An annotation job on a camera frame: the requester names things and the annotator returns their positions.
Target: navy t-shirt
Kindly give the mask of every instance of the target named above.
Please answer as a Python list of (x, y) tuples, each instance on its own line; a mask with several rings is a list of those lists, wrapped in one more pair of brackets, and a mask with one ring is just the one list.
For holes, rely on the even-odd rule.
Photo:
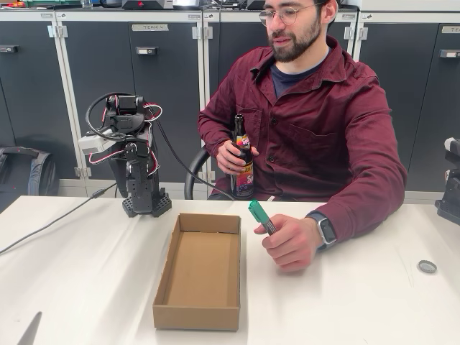
[(294, 86), (297, 82), (307, 78), (309, 75), (314, 74), (321, 67), (328, 54), (326, 54), (324, 59), (315, 67), (299, 74), (283, 73), (278, 70), (278, 67), (276, 67), (275, 64), (273, 64), (270, 67), (270, 70), (272, 71), (273, 86), (275, 87), (276, 98), (279, 98), (287, 89), (289, 89), (291, 86)]

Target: maroon shirt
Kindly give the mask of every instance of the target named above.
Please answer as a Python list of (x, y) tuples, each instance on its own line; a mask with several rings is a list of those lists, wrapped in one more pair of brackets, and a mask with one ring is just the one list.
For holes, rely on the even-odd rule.
[[(312, 75), (278, 99), (272, 49), (239, 58), (222, 81), (198, 128), (215, 157), (244, 115), (254, 159), (255, 198), (327, 201), (318, 208), (339, 241), (374, 229), (404, 200), (407, 172), (397, 154), (385, 92), (375, 73), (353, 61), (332, 37), (331, 52)], [(228, 179), (217, 186), (229, 189)]]

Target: mustache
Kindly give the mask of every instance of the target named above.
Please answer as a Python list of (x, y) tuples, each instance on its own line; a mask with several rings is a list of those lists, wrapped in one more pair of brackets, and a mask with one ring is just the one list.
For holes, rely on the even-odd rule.
[(274, 38), (279, 38), (279, 37), (289, 37), (289, 38), (292, 38), (292, 39), (295, 39), (295, 36), (294, 34), (292, 33), (287, 33), (287, 32), (284, 32), (284, 31), (275, 31), (272, 33), (272, 35), (270, 36), (270, 38), (273, 40)]

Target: white table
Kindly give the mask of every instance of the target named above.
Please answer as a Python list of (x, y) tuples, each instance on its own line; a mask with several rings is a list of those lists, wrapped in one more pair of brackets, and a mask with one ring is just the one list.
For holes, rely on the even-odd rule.
[[(0, 248), (83, 198), (21, 197), (0, 214)], [(262, 203), (302, 217), (317, 204)], [(168, 238), (179, 212), (242, 217), (240, 329), (157, 331), (152, 322)], [(37, 311), (35, 345), (460, 344), (460, 226), (434, 206), (404, 205), (378, 230), (280, 273), (247, 203), (173, 201), (160, 218), (127, 218), (97, 199), (0, 256), (0, 344), (16, 344)], [(435, 275), (417, 269), (430, 260)]]

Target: cardboard box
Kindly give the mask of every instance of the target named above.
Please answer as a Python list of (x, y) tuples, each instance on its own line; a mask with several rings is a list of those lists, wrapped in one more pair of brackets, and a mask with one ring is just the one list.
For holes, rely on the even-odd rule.
[(156, 328), (238, 329), (240, 238), (238, 216), (178, 216), (153, 303)]

